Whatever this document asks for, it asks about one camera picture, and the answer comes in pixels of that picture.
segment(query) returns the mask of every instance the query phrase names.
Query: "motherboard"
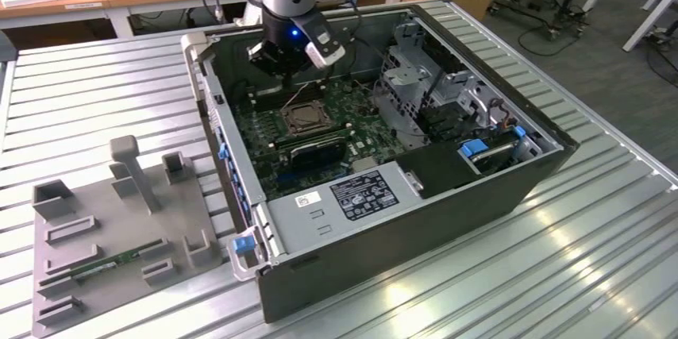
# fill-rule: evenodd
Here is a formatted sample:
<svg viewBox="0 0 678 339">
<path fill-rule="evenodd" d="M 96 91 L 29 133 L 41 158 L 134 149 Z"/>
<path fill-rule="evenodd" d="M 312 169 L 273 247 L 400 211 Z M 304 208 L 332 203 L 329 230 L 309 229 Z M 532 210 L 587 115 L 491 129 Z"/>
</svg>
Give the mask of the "motherboard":
<svg viewBox="0 0 678 339">
<path fill-rule="evenodd" d="M 235 121 L 268 199 L 376 167 L 404 147 L 372 104 L 372 84 L 353 80 L 249 96 Z"/>
</svg>

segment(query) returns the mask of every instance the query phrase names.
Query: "rolling stand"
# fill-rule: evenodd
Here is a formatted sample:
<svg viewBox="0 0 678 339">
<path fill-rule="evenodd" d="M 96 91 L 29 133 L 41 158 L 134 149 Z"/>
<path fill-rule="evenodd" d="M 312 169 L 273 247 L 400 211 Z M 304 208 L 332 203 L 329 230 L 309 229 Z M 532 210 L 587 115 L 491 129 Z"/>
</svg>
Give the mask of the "rolling stand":
<svg viewBox="0 0 678 339">
<path fill-rule="evenodd" d="M 536 2 L 532 1 L 527 7 L 524 7 L 519 2 L 507 0 L 493 0 L 491 6 L 488 8 L 489 15 L 493 15 L 501 8 L 507 8 L 515 13 L 519 13 L 523 16 L 531 17 L 532 19 L 539 20 L 544 26 L 547 27 L 548 32 L 548 40 L 555 41 L 558 38 L 560 31 L 570 26 L 576 26 L 576 35 L 580 37 L 583 35 L 583 30 L 588 23 L 586 22 L 587 12 L 583 10 L 572 11 L 572 0 L 564 0 L 562 5 L 558 5 L 556 12 L 552 15 L 552 19 L 548 21 L 546 17 L 539 13 L 542 7 L 539 5 L 540 0 Z"/>
</svg>

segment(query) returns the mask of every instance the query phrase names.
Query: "cpu socket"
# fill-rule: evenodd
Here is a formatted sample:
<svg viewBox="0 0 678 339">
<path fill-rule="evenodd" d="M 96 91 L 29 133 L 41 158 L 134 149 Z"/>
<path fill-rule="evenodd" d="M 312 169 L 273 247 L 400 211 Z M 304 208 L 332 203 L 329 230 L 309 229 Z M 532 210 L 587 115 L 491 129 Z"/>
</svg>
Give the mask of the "cpu socket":
<svg viewBox="0 0 678 339">
<path fill-rule="evenodd" d="M 280 112 L 285 120 L 287 129 L 295 136 L 331 128 L 331 119 L 327 116 L 321 103 L 317 101 L 287 106 Z"/>
</svg>

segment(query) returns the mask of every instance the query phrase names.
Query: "open computer tower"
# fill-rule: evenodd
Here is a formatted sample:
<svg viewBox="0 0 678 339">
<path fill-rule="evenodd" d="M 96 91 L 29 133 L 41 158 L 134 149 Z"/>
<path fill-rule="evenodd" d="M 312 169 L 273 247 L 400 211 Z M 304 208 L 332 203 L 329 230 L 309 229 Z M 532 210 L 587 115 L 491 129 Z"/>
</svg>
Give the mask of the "open computer tower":
<svg viewBox="0 0 678 339">
<path fill-rule="evenodd" d="M 352 33 L 352 11 L 327 17 Z M 184 48 L 201 41 L 233 273 L 273 322 L 508 214 L 578 144 L 417 6 L 364 12 L 345 57 L 287 87 L 249 63 L 261 33 Z"/>
</svg>

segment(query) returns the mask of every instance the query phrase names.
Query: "barcode sticker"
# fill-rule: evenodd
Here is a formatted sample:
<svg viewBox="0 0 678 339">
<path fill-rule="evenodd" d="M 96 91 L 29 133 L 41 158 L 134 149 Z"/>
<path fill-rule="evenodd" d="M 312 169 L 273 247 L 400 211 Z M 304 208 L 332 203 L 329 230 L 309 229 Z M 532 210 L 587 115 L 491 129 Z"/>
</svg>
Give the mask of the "barcode sticker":
<svg viewBox="0 0 678 339">
<path fill-rule="evenodd" d="M 309 194 L 296 196 L 295 200 L 296 206 L 301 208 L 303 206 L 309 206 L 312 203 L 319 202 L 321 199 L 317 191 L 313 191 Z"/>
<path fill-rule="evenodd" d="M 77 10 L 80 8 L 96 8 L 96 7 L 101 7 L 101 6 L 102 6 L 101 2 L 97 2 L 97 3 L 80 3 L 80 4 L 68 4 L 65 6 L 65 9 L 66 10 Z"/>
</svg>

